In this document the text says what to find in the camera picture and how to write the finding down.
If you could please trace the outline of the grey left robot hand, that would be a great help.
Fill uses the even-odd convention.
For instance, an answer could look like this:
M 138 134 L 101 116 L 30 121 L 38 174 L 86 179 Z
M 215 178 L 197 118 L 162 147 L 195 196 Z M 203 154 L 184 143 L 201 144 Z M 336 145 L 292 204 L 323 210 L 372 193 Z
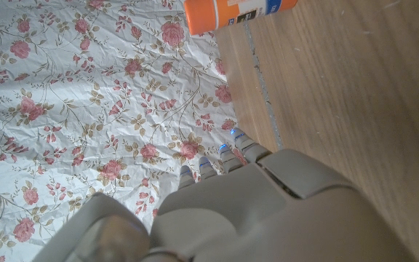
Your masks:
M 93 194 L 37 261 L 413 261 L 347 178 L 292 149 L 271 152 L 245 132 L 220 147 L 224 174 L 199 160 L 147 229 L 124 205 Z

